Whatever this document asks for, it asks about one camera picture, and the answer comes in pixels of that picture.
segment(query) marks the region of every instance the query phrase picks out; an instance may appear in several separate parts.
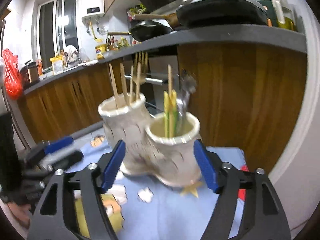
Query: white water heater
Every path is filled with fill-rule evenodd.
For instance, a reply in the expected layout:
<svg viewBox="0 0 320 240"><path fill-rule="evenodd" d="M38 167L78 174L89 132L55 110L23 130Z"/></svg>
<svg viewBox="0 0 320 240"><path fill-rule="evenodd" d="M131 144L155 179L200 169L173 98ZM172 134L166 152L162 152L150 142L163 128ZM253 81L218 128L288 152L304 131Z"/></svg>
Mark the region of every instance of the white water heater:
<svg viewBox="0 0 320 240"><path fill-rule="evenodd" d="M81 0L82 19L102 17L104 0Z"/></svg>

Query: metal screw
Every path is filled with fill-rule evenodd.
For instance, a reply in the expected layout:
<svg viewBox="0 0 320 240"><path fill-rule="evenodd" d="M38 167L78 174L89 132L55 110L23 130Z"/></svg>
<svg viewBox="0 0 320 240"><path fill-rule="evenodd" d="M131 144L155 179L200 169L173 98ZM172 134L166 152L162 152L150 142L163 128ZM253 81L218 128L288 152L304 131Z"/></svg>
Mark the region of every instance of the metal screw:
<svg viewBox="0 0 320 240"><path fill-rule="evenodd" d="M39 183L39 185L40 185L41 188L45 188L45 184L44 184L43 181L41 181L41 182Z"/></svg>
<svg viewBox="0 0 320 240"><path fill-rule="evenodd" d="M94 170L96 167L98 167L97 163L90 163L88 166L89 170Z"/></svg>
<svg viewBox="0 0 320 240"><path fill-rule="evenodd" d="M264 169L257 168L257 173L260 174L260 175L264 175Z"/></svg>
<svg viewBox="0 0 320 240"><path fill-rule="evenodd" d="M225 169L231 169L232 168L232 164L225 162L225 163L222 164L222 167L225 168Z"/></svg>
<svg viewBox="0 0 320 240"><path fill-rule="evenodd" d="M60 176L60 175L62 175L63 174L63 170L56 170L56 172L54 173L54 174L56 174L57 176Z"/></svg>

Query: yellow star pattern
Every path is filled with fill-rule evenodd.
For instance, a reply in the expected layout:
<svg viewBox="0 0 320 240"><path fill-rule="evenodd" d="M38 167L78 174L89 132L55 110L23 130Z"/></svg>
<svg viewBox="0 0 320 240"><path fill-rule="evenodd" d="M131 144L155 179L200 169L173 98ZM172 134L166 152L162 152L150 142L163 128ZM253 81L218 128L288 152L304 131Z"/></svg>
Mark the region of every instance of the yellow star pattern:
<svg viewBox="0 0 320 240"><path fill-rule="evenodd" d="M193 196L199 198L197 187L200 187L202 185L203 185L203 182L202 181L198 181L195 184L192 184L191 186L186 186L181 191L180 196L184 196L184 195L186 195L188 193L191 193Z"/></svg>

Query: white ceramic utensil holder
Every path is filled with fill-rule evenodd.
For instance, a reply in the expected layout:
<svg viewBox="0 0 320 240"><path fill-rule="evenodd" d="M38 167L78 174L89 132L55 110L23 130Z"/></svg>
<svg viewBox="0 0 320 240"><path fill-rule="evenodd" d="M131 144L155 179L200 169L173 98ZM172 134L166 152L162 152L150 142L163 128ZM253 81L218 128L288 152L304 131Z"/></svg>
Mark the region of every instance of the white ceramic utensil holder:
<svg viewBox="0 0 320 240"><path fill-rule="evenodd" d="M196 183L201 177L200 168L193 152L195 140L201 138L200 122L187 113L188 127L183 129L185 134L174 137L164 137L164 113L157 114L146 132L153 144L150 163L154 175L171 187L184 187Z"/></svg>
<svg viewBox="0 0 320 240"><path fill-rule="evenodd" d="M119 95L121 107L116 108L114 96L103 101L98 112L103 119L106 139L113 148L118 140L123 140L126 153L120 170L128 175L146 173L148 159L144 143L146 142L145 127L151 121L151 116L145 107L146 98L140 94L140 99L130 107L125 104L124 95Z"/></svg>

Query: blue tablecloth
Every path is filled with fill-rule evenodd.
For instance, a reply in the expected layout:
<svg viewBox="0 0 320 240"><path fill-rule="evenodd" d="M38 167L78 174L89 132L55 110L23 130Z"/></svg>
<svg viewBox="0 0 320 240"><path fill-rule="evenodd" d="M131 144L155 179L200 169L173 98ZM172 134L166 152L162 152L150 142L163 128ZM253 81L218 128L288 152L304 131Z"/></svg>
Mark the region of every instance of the blue tablecloth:
<svg viewBox="0 0 320 240"><path fill-rule="evenodd" d="M223 162L240 169L245 165L244 153L239 148L208 147ZM111 152L107 141L93 147L86 144L81 151L84 159L68 172L79 171ZM210 220L218 195L201 180L196 188L171 188L153 176L126 177L118 173L108 192L121 206L122 228L119 240L199 240ZM229 237L236 236L244 202L238 199L234 222Z"/></svg>

